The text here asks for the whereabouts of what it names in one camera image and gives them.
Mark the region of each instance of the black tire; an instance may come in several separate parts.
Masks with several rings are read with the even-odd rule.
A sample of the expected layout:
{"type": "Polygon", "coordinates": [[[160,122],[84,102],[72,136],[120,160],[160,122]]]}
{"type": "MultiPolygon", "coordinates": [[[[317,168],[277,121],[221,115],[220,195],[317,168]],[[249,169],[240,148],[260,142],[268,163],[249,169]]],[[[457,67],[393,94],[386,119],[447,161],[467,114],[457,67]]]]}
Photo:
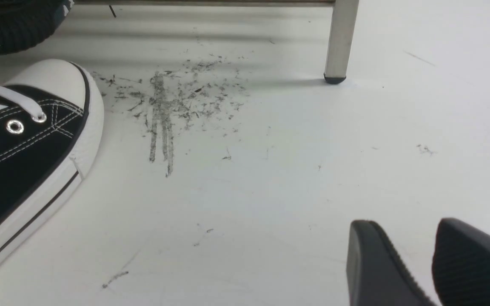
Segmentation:
{"type": "Polygon", "coordinates": [[[54,34],[73,0],[0,0],[0,54],[29,49],[54,34]]]}

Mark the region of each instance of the black stripe on sole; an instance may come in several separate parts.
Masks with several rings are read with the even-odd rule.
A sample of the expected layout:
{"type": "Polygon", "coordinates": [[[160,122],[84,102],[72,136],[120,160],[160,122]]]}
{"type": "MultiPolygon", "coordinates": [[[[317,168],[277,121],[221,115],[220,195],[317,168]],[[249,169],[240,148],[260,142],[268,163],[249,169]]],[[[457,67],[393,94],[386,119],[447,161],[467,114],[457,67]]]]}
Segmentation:
{"type": "Polygon", "coordinates": [[[51,205],[54,203],[61,195],[68,189],[70,184],[74,181],[74,179],[78,176],[78,172],[75,172],[74,175],[70,178],[70,180],[66,183],[65,186],[39,211],[37,212],[16,234],[12,235],[12,237],[0,248],[0,252],[4,250],[15,238],[17,238],[22,232],[28,228],[43,212],[45,212],[51,205]]]}

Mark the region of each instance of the white shoelace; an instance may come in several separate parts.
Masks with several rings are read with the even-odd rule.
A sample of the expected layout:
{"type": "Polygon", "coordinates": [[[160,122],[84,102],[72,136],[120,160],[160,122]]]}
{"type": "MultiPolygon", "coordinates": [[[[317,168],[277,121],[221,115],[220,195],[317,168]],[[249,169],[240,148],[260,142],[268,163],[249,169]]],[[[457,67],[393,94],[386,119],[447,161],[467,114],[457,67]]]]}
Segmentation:
{"type": "MultiPolygon", "coordinates": [[[[34,120],[46,116],[45,113],[43,113],[43,109],[41,109],[41,106],[39,106],[39,104],[37,104],[37,102],[35,102],[35,100],[31,99],[30,97],[26,97],[25,95],[22,95],[2,86],[0,86],[0,97],[16,103],[26,112],[28,112],[34,120]]],[[[0,105],[0,110],[6,107],[6,105],[0,105]]]]}

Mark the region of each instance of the chair leg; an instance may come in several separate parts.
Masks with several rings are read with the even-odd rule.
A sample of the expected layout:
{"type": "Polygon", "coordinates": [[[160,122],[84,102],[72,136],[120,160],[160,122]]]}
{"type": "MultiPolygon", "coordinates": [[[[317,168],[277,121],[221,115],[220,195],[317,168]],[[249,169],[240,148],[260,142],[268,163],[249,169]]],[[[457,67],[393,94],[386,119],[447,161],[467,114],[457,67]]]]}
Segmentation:
{"type": "Polygon", "coordinates": [[[339,84],[347,77],[358,1],[336,0],[334,3],[325,68],[325,80],[329,84],[339,84]]]}

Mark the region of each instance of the sneaker sole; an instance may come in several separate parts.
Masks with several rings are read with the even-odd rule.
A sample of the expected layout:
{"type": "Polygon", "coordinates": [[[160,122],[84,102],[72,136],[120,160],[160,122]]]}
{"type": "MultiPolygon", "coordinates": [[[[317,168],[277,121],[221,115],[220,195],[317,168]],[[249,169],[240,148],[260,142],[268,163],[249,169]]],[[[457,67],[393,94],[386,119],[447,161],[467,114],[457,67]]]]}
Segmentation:
{"type": "Polygon", "coordinates": [[[103,130],[103,100],[90,74],[74,65],[82,72],[89,86],[89,114],[84,128],[62,163],[0,225],[0,264],[62,207],[88,174],[97,155],[103,130]]]}

